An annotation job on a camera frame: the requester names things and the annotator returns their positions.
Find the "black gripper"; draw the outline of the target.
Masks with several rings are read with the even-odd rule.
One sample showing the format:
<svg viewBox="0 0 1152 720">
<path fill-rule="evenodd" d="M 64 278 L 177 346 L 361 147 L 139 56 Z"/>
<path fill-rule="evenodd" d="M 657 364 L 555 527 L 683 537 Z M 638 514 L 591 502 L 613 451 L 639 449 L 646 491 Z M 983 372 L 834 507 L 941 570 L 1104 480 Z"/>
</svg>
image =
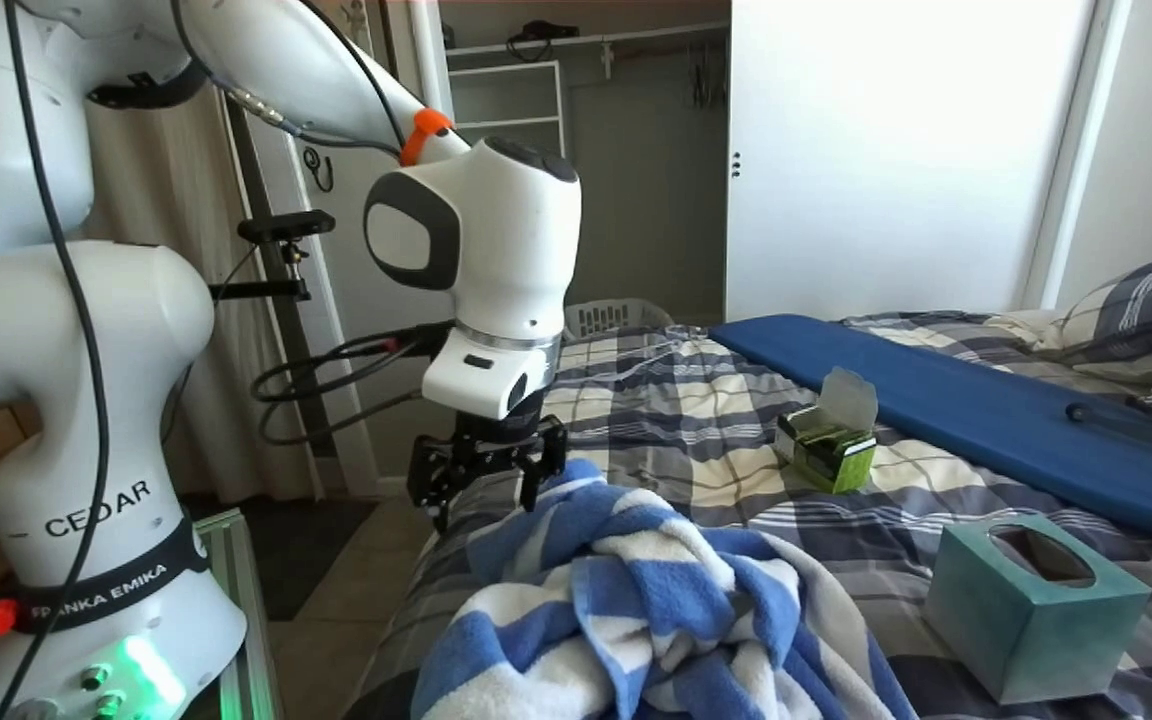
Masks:
<svg viewBox="0 0 1152 720">
<path fill-rule="evenodd" d="M 450 527 L 454 502 L 481 477 L 510 473 L 520 507 L 533 507 L 541 485 L 567 462 L 567 427 L 555 418 L 481 420 L 458 418 L 450 439 L 421 436 L 408 462 L 408 502 Z"/>
</svg>

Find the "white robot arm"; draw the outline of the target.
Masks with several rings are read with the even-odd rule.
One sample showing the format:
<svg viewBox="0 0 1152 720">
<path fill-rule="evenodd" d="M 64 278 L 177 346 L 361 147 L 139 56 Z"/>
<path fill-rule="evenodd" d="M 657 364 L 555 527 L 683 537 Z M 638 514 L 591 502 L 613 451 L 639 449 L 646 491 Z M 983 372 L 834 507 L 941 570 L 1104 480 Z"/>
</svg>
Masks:
<svg viewBox="0 0 1152 720">
<path fill-rule="evenodd" d="M 213 294 L 166 243 L 90 242 L 93 106 L 219 85 L 251 116 L 386 147 L 363 235 L 458 320 L 423 396 L 478 420 L 541 401 L 580 243 L 571 166 L 462 141 L 307 0 L 0 0 L 0 406 L 40 433 L 0 462 L 0 720 L 182 720 L 247 620 L 186 516 L 159 411 L 213 338 Z"/>
</svg>

